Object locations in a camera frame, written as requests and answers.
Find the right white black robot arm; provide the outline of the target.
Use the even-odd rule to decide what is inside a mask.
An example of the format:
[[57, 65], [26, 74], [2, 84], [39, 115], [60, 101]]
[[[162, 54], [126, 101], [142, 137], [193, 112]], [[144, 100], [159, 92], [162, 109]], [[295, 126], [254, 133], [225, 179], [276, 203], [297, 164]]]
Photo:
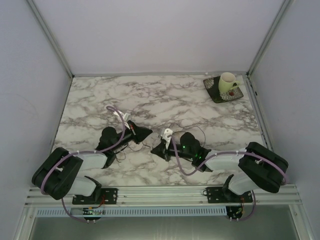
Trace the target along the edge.
[[222, 187], [206, 193], [214, 202], [238, 203], [257, 189], [275, 194], [288, 182], [288, 162], [257, 142], [250, 142], [240, 150], [214, 151], [201, 146], [189, 132], [179, 141], [173, 139], [172, 133], [164, 133], [151, 153], [166, 161], [171, 157], [187, 160], [195, 171], [202, 173], [232, 171]]

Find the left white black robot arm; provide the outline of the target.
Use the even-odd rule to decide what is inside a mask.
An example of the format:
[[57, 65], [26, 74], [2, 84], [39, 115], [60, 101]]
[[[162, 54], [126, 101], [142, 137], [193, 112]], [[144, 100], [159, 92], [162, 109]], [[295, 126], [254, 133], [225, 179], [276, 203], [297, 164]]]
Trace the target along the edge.
[[94, 151], [70, 153], [63, 147], [56, 148], [33, 174], [31, 182], [42, 194], [55, 200], [67, 195], [97, 198], [101, 184], [88, 176], [79, 177], [79, 172], [107, 169], [130, 142], [138, 145], [152, 132], [151, 129], [137, 126], [131, 120], [127, 122], [124, 131], [119, 133], [108, 126], [102, 130]]

